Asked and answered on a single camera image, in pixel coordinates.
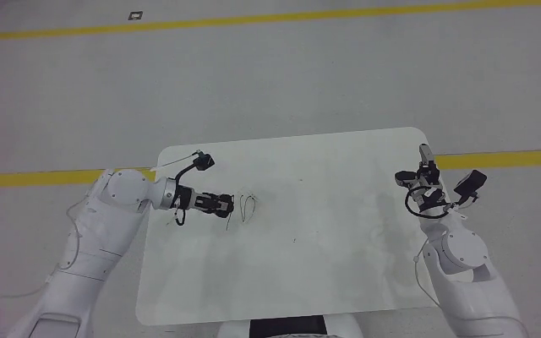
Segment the black base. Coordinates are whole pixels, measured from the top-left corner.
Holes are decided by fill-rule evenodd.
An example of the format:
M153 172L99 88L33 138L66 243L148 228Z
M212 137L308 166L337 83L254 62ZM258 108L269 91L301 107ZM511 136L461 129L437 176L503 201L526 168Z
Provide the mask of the black base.
M250 320L249 338L290 334L326 335L325 319L323 316L308 316Z

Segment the black cable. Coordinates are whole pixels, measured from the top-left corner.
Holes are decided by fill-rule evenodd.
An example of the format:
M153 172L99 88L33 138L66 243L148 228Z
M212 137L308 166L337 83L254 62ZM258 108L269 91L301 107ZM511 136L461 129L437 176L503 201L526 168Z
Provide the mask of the black cable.
M458 202L456 202L456 204L458 204L458 205L463 205L463 204L466 203L469 199L470 199L469 196L461 196L461 198L458 200Z
M404 205L406 206L406 209L407 211L409 211L410 214L412 215L415 215L417 217L421 217L421 218L427 218L429 220L439 220L441 217L445 217L447 215L449 215L449 213L447 211L444 211L441 215L436 215L436 216L432 216L432 215L423 215L423 214L419 214L418 212L415 212L412 210L412 208L410 208L409 206L409 198L412 197L413 193L415 193L416 191L418 190L421 190L421 189L430 189L430 187L425 187L425 186L419 186L419 187L416 187L416 188L413 188L413 189L410 189L407 191L407 194L406 194L406 200L404 201Z
M184 222L186 221L186 210L185 209L181 209L183 211L183 220L181 222L178 221L178 217L177 217L177 211L175 211L175 221L177 222L177 225L178 226L183 226L184 225Z
M195 168L195 164L192 163L192 164L190 164L189 166L186 166L186 167L185 167L184 169L182 169L180 172L178 172L177 176L175 176L175 183L176 183L177 185L179 185L179 184L180 184L180 177L181 177L182 175L184 175L186 172L188 172L188 171L190 171L190 170L192 170L192 169L194 169L194 168Z

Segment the yellow floor line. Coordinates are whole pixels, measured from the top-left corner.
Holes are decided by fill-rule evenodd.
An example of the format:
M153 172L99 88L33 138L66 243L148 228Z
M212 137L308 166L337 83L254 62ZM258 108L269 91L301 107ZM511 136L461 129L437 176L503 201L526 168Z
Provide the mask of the yellow floor line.
M185 21L150 22L128 25L110 25L97 27L60 28L55 30L27 30L0 32L0 40L30 39L67 35L93 35L130 33L148 30L177 30L187 28L262 24L287 21L306 21L317 19L358 18L381 15L426 14L435 12L453 12L460 10L510 8L522 6L540 6L541 0L481 0L463 3L431 3L401 7L353 8L322 12L304 12L288 14L264 14L232 18L196 19Z
M541 151L437 155L436 162L438 163L438 167L443 170L541 166ZM139 167L134 169L142 171L150 180L154 180L155 178L154 172L150 172L149 168ZM100 173L101 169L65 172L0 173L0 187L88 184L93 183L100 176Z

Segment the whiteboard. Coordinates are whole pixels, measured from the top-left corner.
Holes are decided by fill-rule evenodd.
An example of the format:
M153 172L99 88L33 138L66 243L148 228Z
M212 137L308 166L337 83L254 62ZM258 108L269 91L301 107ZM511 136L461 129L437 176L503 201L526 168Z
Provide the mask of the whiteboard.
M413 256L426 238L404 208L400 170L417 170L416 128L164 149L158 165L196 150L216 164L183 176L198 192L235 194L227 219L152 210L139 282L142 324L188 324L432 306ZM174 177L183 161L159 170ZM252 194L242 222L238 198ZM252 211L251 200L247 214ZM430 286L424 264L421 282Z

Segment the black sticker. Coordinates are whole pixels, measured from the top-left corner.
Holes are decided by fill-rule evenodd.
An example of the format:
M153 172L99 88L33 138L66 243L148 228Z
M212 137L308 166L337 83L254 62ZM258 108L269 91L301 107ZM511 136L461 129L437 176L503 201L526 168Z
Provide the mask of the black sticker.
M128 20L141 20L143 19L143 11L132 12L129 14Z

